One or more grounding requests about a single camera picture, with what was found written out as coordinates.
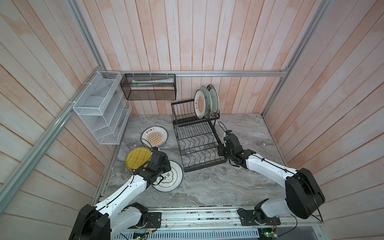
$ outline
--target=yellow plate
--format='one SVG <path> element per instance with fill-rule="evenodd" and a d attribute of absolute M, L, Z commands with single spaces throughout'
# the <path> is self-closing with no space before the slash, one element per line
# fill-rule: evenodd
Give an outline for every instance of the yellow plate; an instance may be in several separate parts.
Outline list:
<path fill-rule="evenodd" d="M 149 159 L 151 159 L 151 150 L 147 147 L 137 147 L 128 153 L 125 158 L 125 166 L 128 169 L 136 170 Z"/>

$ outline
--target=gray marble surface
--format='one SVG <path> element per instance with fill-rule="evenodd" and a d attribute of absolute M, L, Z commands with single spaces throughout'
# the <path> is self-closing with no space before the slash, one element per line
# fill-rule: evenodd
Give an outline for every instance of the gray marble surface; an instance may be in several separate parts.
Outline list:
<path fill-rule="evenodd" d="M 221 115 L 220 121 L 239 138 L 244 149 L 251 149 L 265 158 L 283 164 L 264 121 L 256 114 Z M 170 115 L 141 115 L 129 117 L 127 129 L 112 170 L 106 196 L 112 194 L 132 175 L 124 161 L 128 152 L 141 146 L 142 132 L 151 126 L 162 126 L 168 131 L 167 142 L 160 150 L 167 153 L 170 161 L 182 166 L 180 152 Z M 224 132 L 216 123 L 220 139 Z M 256 205 L 265 198 L 283 197 L 284 188 L 263 175 L 231 166 L 228 162 L 184 173 L 179 187 L 171 192 L 159 192 L 150 186 L 132 202 L 146 207 L 175 207 L 202 205 Z"/>

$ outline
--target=white plate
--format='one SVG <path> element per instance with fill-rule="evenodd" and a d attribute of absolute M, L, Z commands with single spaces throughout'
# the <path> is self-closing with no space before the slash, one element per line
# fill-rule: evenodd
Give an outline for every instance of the white plate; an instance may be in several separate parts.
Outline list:
<path fill-rule="evenodd" d="M 156 179 L 156 182 L 154 183 L 156 185 L 153 185 L 153 187 L 156 190 L 159 190 L 160 192 L 170 192 L 174 190 L 180 185 L 181 180 L 183 179 L 183 171 L 181 170 L 180 165 L 174 161 L 169 161 L 169 163 L 171 170 L 162 174 L 164 179 L 159 185 L 157 184 L 161 180 L 160 176 Z"/>
<path fill-rule="evenodd" d="M 149 148 L 160 147 L 167 141 L 168 132 L 163 127 L 153 126 L 153 127 L 147 128 L 141 134 L 141 138 L 147 140 L 152 145 L 150 146 L 148 142 L 142 140 L 142 142 Z"/>
<path fill-rule="evenodd" d="M 205 100 L 205 111 L 204 111 L 204 117 L 210 118 L 211 112 L 212 112 L 212 98 L 209 94 L 208 89 L 205 86 L 202 86 L 200 90 L 203 92 L 204 100 Z"/>
<path fill-rule="evenodd" d="M 212 99 L 211 117 L 214 118 L 218 113 L 218 94 L 217 94 L 215 87 L 212 84 L 209 84 L 207 86 L 207 89 L 208 89 L 209 94 L 211 95 L 211 99 Z"/>
<path fill-rule="evenodd" d="M 200 89 L 195 93 L 194 108 L 197 118 L 202 119 L 205 112 L 205 99 Z"/>

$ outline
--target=wall panel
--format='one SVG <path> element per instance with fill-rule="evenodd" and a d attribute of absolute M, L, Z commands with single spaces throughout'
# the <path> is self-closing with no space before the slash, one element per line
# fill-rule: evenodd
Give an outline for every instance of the wall panel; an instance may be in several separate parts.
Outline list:
<path fill-rule="evenodd" d="M 334 1 L 266 114 L 288 166 L 320 185 L 332 239 L 383 235 L 383 14 L 383 1 Z"/>
<path fill-rule="evenodd" d="M 76 1 L 109 70 L 284 69 L 320 2 Z M 191 99 L 213 84 L 221 113 L 262 113 L 277 80 L 181 78 L 177 85 L 180 99 Z M 137 114 L 171 113 L 171 101 L 132 102 Z"/>
<path fill-rule="evenodd" d="M 2 185 L 97 64 L 64 1 L 1 1 L 0 30 Z M 110 153 L 73 116 L 0 216 L 0 238 L 67 239 Z"/>

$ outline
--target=black mesh basket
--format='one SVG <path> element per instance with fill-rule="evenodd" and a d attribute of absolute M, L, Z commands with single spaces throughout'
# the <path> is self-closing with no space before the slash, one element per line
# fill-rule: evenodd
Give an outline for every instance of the black mesh basket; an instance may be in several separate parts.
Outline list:
<path fill-rule="evenodd" d="M 120 86 L 127 100 L 175 100 L 175 74 L 124 74 Z"/>
<path fill-rule="evenodd" d="M 216 119 L 198 119 L 194 111 L 194 100 L 172 103 L 173 128 L 185 172 L 226 162 L 217 154 L 221 141 L 216 133 Z"/>

